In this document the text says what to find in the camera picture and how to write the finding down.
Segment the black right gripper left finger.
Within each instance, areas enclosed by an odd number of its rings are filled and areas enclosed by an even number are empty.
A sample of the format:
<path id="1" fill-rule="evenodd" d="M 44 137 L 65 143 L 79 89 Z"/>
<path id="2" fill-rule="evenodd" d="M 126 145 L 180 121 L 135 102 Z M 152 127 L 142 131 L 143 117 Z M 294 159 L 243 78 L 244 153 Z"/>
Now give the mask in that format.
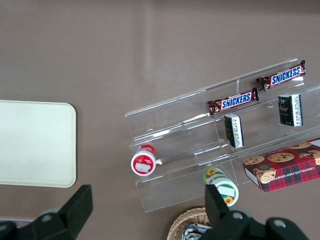
<path id="1" fill-rule="evenodd" d="M 57 211 L 40 215 L 17 232 L 19 240 L 75 240 L 93 211 L 90 185 L 82 185 Z"/>

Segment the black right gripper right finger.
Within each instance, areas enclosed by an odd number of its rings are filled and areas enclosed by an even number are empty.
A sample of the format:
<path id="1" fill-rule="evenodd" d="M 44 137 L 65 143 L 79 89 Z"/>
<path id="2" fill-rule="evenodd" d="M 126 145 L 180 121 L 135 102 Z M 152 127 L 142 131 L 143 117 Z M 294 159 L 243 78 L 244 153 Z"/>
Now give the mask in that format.
<path id="1" fill-rule="evenodd" d="M 240 210 L 230 210 L 215 185 L 205 186 L 205 211 L 211 226 L 201 240 L 262 240 L 263 225 Z"/>

